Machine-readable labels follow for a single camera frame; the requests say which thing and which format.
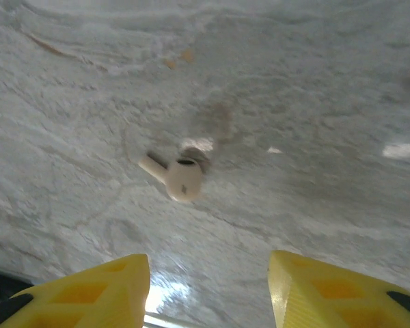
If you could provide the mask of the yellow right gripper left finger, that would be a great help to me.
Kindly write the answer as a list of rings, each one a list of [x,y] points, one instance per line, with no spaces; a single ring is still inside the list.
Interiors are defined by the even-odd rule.
[[[145,254],[131,254],[17,292],[0,328],[143,328],[150,290]]]

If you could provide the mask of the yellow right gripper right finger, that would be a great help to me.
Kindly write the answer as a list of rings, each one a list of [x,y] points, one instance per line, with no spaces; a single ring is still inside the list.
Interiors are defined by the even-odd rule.
[[[410,292],[289,251],[272,251],[276,328],[410,328]]]

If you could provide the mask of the beige wireless earbud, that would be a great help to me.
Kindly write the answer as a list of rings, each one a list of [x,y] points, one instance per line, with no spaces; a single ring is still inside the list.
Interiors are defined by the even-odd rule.
[[[195,160],[179,158],[165,168],[150,156],[145,156],[138,165],[162,183],[174,201],[192,202],[199,197],[204,174]]]

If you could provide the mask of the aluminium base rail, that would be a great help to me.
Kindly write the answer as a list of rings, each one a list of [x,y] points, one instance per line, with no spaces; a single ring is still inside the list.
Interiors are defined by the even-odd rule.
[[[205,328],[200,325],[189,323],[184,320],[170,318],[156,313],[146,312],[144,316],[143,328]]]

